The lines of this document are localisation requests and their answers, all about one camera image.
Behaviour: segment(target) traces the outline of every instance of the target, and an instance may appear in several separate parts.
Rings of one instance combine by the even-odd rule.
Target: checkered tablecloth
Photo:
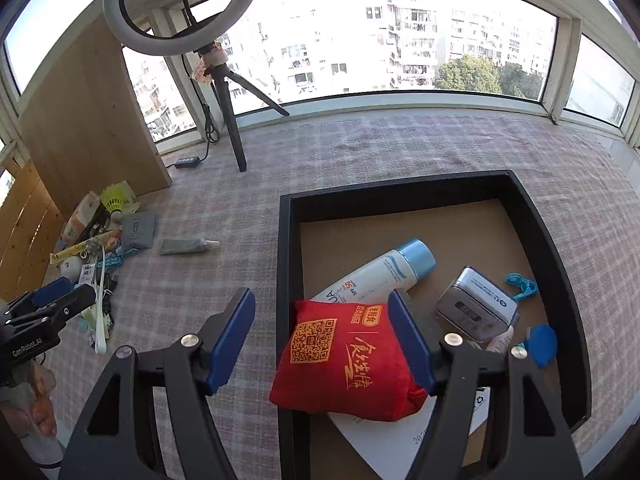
[[[246,173],[238,172],[225,137],[197,170],[173,169],[169,189],[143,197],[143,206],[158,213],[156,243],[120,271],[108,355],[96,356],[74,322],[48,352],[58,378],[56,414],[69,427],[119,345],[138,351],[167,346],[247,286],[257,299],[255,322],[229,384],[210,405],[238,478],[279,478],[276,408],[267,398],[276,365],[280,195],[505,168],[517,174],[544,219],[580,309],[593,385],[593,414],[574,435],[580,453],[640,389],[640,201],[590,134],[526,116],[379,110],[268,126],[242,140]],[[163,237],[212,238],[222,250],[160,257]],[[156,397],[167,472],[180,478],[166,398]]]

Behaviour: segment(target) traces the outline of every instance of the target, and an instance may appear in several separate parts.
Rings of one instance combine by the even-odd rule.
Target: small bottle
[[[496,337],[489,341],[485,350],[487,352],[496,352],[498,354],[506,354],[507,347],[513,338],[513,325],[511,325],[505,332],[498,334]]]
[[[386,303],[395,288],[414,286],[436,266],[429,248],[417,238],[354,270],[313,301],[325,303]]]

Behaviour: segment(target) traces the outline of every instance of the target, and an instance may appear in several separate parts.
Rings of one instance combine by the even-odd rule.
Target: red fabric bag
[[[273,404],[384,422],[420,410],[427,394],[411,377],[385,305],[299,301],[296,310]]]

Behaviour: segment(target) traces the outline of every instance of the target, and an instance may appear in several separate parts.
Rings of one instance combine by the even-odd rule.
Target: power adapter
[[[179,158],[174,162],[176,168],[195,168],[201,163],[199,156],[188,156],[187,158]]]

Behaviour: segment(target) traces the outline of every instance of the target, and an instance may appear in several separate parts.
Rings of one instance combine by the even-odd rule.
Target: black tray
[[[479,171],[386,180],[280,197],[276,357],[304,299],[300,223],[375,216],[499,199],[535,274],[549,325],[558,338],[562,414],[572,433],[591,416],[591,373],[580,313],[564,265],[536,207],[513,171]],[[309,416],[278,409],[284,480],[310,477]]]

